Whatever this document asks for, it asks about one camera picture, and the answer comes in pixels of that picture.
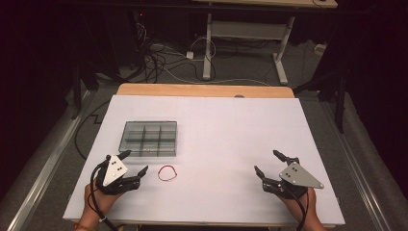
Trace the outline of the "white desk frame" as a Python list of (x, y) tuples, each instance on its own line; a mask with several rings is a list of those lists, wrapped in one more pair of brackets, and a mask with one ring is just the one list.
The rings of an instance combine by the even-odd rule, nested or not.
[(279, 50), (272, 54), (272, 58), (279, 82), (281, 85), (286, 86), (288, 84), (288, 78), (282, 63), (282, 58), (293, 29), (294, 21), (294, 16), (291, 16), (286, 23), (280, 24), (218, 21), (213, 20), (213, 15), (209, 13), (207, 16), (206, 48), (202, 77), (205, 80), (209, 80), (212, 77), (212, 58), (210, 55), (211, 48), (216, 48), (212, 42), (213, 37), (279, 40)]

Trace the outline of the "person's left hand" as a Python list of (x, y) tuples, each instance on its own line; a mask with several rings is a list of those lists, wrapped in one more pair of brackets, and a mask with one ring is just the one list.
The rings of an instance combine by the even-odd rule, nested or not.
[(98, 217), (96, 208), (104, 214), (108, 214), (111, 208), (114, 206), (115, 202), (121, 198), (121, 193), (117, 195), (105, 194), (99, 190), (93, 191), (90, 185), (85, 186), (85, 207), (83, 210), (83, 215), (85, 217)]

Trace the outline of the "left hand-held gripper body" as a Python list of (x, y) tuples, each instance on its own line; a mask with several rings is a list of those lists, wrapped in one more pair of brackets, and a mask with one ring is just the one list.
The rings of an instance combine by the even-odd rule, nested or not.
[(140, 187), (141, 176), (124, 178), (128, 168), (123, 164), (124, 156), (107, 156), (107, 160), (101, 164), (96, 176), (96, 187), (102, 193), (116, 195), (137, 190)]

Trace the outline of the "wooden table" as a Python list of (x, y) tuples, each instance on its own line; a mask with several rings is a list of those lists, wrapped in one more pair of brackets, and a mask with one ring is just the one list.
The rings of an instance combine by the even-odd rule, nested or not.
[(288, 87), (178, 85), (178, 84), (122, 84), (118, 95), (294, 98)]

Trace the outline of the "metal floor rail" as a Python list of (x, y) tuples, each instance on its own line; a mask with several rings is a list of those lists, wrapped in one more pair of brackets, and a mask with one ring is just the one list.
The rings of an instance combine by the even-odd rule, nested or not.
[(366, 210), (370, 215), (370, 219), (372, 220), (376, 231), (390, 231), (390, 225), (386, 221), (375, 193), (373, 192), (367, 178), (364, 176), (364, 173), (358, 164), (344, 134), (340, 132), (334, 121), (334, 113), (331, 111), (331, 106), (328, 103), (322, 103), (321, 107), (324, 114), (328, 118), (329, 124), (334, 129), (334, 132), (340, 141), (342, 150), (344, 152), (345, 163), (350, 171), (350, 175), (353, 178), (356, 188), (365, 204)]
[(80, 97), (81, 108), (74, 104), (68, 107), (12, 184), (0, 204), (0, 217), (5, 218), (4, 231), (26, 228), (94, 96), (94, 90), (86, 90)]

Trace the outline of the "red rubber band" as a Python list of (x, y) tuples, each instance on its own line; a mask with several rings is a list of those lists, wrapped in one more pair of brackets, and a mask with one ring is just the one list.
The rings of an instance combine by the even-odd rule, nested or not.
[(162, 166), (158, 170), (158, 178), (163, 182), (169, 182), (174, 180), (178, 176), (176, 168), (172, 165)]

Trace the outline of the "black stand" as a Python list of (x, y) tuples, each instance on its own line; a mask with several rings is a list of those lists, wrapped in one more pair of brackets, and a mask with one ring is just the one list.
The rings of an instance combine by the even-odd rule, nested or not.
[(72, 67), (72, 90), (74, 113), (72, 118), (77, 118), (82, 111), (82, 85), (87, 90), (97, 91), (99, 84), (92, 64), (89, 62), (78, 61)]
[(330, 70), (326, 74), (293, 89), (294, 95), (305, 90), (318, 90), (318, 98), (320, 101), (335, 99), (334, 122), (340, 133), (344, 132), (344, 99), (348, 73), (349, 69), (346, 64), (338, 64), (333, 70)]

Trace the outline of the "clear plastic compartment box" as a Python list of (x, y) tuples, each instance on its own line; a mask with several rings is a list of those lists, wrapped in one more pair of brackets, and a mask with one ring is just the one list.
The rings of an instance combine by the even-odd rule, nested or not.
[(177, 122), (127, 121), (118, 151), (130, 151), (134, 157), (175, 157)]

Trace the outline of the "dark cabinet with red light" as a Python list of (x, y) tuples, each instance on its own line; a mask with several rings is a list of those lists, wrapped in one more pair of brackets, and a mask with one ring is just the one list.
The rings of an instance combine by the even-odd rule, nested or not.
[(107, 11), (105, 18), (117, 65), (135, 70), (140, 48), (135, 14), (132, 11)]

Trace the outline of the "person's right hand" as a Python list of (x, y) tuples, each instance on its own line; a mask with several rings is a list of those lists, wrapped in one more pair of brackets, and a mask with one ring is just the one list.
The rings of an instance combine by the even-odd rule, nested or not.
[(316, 209), (317, 196), (313, 188), (309, 188), (297, 200), (284, 197), (279, 197), (279, 199), (285, 204), (294, 219), (302, 222), (303, 225), (306, 220), (319, 220)]

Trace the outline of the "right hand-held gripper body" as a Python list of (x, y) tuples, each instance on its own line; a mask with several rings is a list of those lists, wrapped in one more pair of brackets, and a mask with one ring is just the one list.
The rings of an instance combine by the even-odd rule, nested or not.
[(304, 195), (309, 188), (323, 189), (324, 185), (300, 163), (298, 158), (287, 157), (287, 167), (279, 173), (280, 181), (265, 176), (263, 190), (267, 193), (296, 199)]

